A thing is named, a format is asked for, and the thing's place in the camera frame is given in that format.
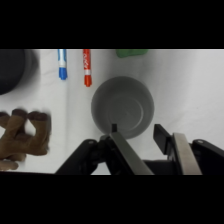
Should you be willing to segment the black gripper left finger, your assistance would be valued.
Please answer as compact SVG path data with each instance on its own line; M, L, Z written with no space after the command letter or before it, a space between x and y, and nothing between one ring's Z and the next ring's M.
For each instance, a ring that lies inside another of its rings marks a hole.
M153 175L151 169L137 155L118 131L115 123L111 132L100 138L100 161L105 163L111 175Z

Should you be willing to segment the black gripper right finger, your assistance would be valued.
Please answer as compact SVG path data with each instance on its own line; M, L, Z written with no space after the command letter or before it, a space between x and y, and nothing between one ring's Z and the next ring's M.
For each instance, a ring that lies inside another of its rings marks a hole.
M179 175L201 175L202 171L187 138L182 133L169 134L160 124L154 125L153 139Z

